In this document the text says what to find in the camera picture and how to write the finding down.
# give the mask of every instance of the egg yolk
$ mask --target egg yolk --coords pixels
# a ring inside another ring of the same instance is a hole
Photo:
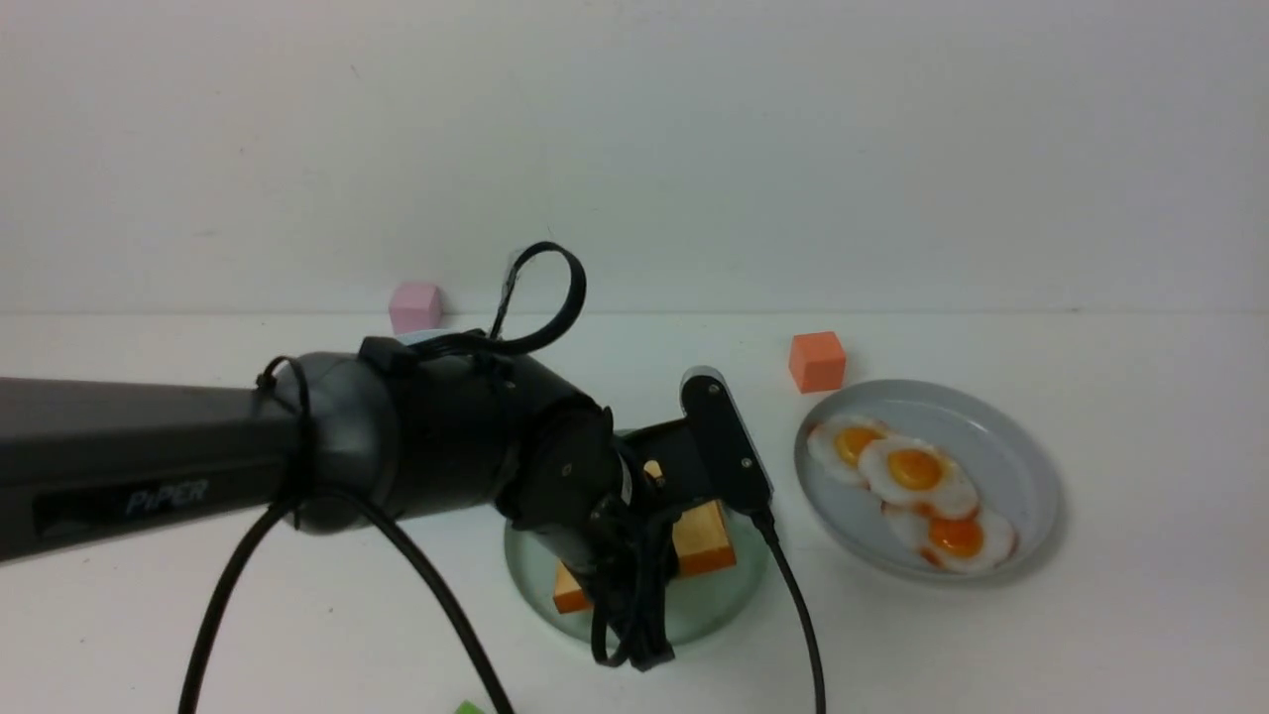
[[[895,483],[909,491],[929,491],[943,478],[939,460],[919,449],[892,451],[886,465]]]
[[[944,521],[931,519],[930,543],[957,558],[973,558],[982,550],[982,526],[978,521]]]
[[[881,438],[878,431],[868,427],[846,427],[832,439],[832,448],[838,450],[838,457],[854,469],[859,467],[859,454],[864,448]]]

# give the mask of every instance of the orange wooden block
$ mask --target orange wooden block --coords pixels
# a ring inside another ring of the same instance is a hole
[[[679,554],[679,577],[690,578],[736,564],[736,550],[727,535],[722,506],[711,501],[684,514],[674,525],[674,549]],[[556,562],[556,610],[561,614],[590,607],[572,573]]]
[[[836,332],[817,331],[793,336],[789,349],[789,373],[798,392],[841,389],[846,378],[846,350]]]

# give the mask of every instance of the clear round plate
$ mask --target clear round plate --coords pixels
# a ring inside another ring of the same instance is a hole
[[[731,568],[692,578],[675,580],[665,592],[665,634],[670,644],[690,644],[732,621],[753,600],[766,572],[770,554],[763,536],[747,519],[723,510],[727,533],[736,550]],[[561,615],[556,611],[556,557],[533,536],[510,526],[503,536],[506,568],[515,588],[529,607],[552,628],[590,643],[590,610]],[[617,647],[608,633],[609,648]]]

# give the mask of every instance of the orange cube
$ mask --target orange cube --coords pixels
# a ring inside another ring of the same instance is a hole
[[[794,335],[789,373],[802,394],[841,389],[846,377],[846,350],[841,347],[836,332]]]

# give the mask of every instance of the gray plate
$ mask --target gray plate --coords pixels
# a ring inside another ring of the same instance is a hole
[[[896,432],[944,449],[964,468],[982,502],[1018,529],[1018,550],[995,571],[948,573],[904,548],[881,515],[881,502],[826,474],[807,453],[811,427],[831,417],[862,415]],[[967,581],[1015,571],[1041,547],[1057,519],[1057,472],[1013,420],[968,394],[911,380],[860,383],[834,393],[802,421],[793,464],[811,507],[829,531],[857,555],[905,576]]]

